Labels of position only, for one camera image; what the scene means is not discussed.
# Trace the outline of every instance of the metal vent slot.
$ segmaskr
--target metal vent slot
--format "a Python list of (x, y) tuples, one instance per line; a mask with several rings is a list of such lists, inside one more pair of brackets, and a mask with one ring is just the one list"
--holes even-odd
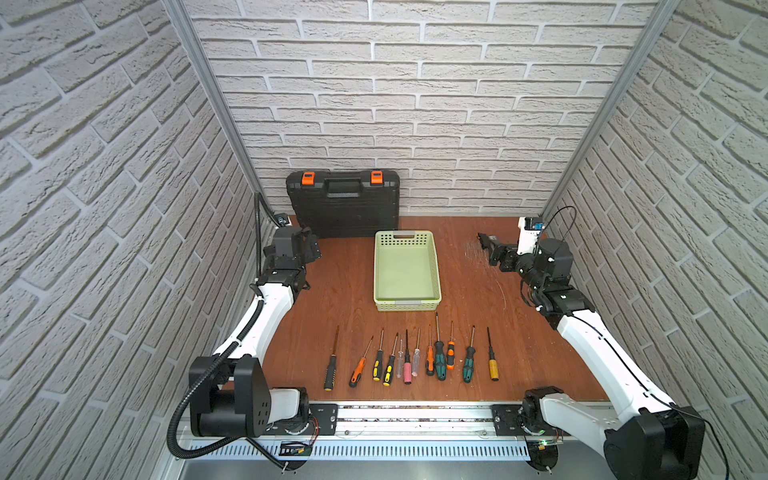
[[(257, 440), (272, 455), (281, 460), (295, 457), (278, 456), (281, 440)], [(200, 448), (210, 440), (195, 439), (191, 448)], [(520, 440), (338, 440), (319, 439), (310, 459), (312, 460), (439, 460), (439, 461), (488, 461), (515, 462), (529, 460), (525, 442)], [(206, 459), (263, 459), (263, 456), (245, 440), (237, 440), (208, 455)]]

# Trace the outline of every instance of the green plastic basket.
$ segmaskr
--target green plastic basket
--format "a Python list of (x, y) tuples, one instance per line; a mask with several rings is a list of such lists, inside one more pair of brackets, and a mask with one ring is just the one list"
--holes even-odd
[(437, 309), (442, 293), (432, 232), (377, 232), (374, 257), (373, 301), (379, 312)]

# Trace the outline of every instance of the black tool case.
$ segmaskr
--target black tool case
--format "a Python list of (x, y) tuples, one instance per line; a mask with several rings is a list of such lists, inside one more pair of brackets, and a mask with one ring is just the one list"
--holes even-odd
[(299, 225), (319, 238), (397, 230), (400, 176), (393, 170), (293, 172), (286, 188)]

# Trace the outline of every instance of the wooden tabletop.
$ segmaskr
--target wooden tabletop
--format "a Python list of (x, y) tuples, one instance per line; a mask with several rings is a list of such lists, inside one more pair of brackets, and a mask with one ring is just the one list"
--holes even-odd
[[(424, 373), (429, 329), (435, 341), (434, 312), (379, 312), (373, 302), (373, 238), (319, 241), (323, 257), (307, 266), (311, 290), (303, 291), (283, 319), (264, 359), (271, 387), (306, 387), (311, 400), (436, 400), (511, 402), (525, 390), (558, 386), (576, 400), (605, 400), (607, 396), (581, 357), (520, 297), (520, 276), (488, 265), (477, 233), (500, 241), (518, 239), (516, 218), (401, 217), (400, 228), (431, 230), (435, 237), (442, 302), (440, 339), (447, 343), (454, 323), (456, 368), (444, 382)], [(336, 386), (323, 390), (336, 326)], [(475, 376), (462, 381), (462, 367), (475, 325)], [(411, 385), (394, 378), (385, 387), (372, 378), (373, 362), (384, 328), (384, 358), (392, 352), (395, 334), (409, 329), (411, 356), (421, 327), (422, 365)], [(498, 361), (500, 381), (488, 374), (488, 335)], [(357, 388), (349, 377), (374, 337), (366, 368)]]

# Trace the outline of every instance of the orange latch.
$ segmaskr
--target orange latch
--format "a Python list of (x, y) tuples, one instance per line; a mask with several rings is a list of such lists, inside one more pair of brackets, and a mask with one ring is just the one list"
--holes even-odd
[(302, 185), (314, 185), (315, 184), (315, 172), (304, 172), (304, 175), (301, 176), (301, 184)]

